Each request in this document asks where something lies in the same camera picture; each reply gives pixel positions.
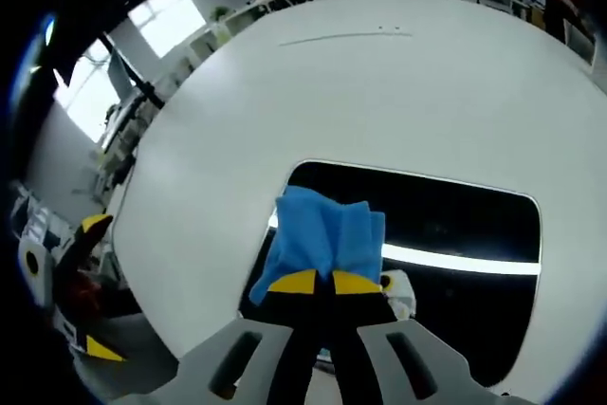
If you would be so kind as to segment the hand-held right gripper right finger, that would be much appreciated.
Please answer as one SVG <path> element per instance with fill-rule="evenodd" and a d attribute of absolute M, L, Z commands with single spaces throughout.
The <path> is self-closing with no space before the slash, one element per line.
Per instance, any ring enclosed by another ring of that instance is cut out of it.
<path fill-rule="evenodd" d="M 475 381 L 463 355 L 421 324 L 399 321 L 380 286 L 335 271 L 331 357 L 345 404 L 526 404 Z"/>

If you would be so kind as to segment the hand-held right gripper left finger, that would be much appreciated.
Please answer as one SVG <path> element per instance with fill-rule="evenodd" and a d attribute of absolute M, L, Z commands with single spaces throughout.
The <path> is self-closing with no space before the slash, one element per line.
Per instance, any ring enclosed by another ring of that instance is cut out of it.
<path fill-rule="evenodd" d="M 322 336 L 319 273 L 287 274 L 260 305 L 187 353 L 175 377 L 116 404 L 303 404 Z"/>

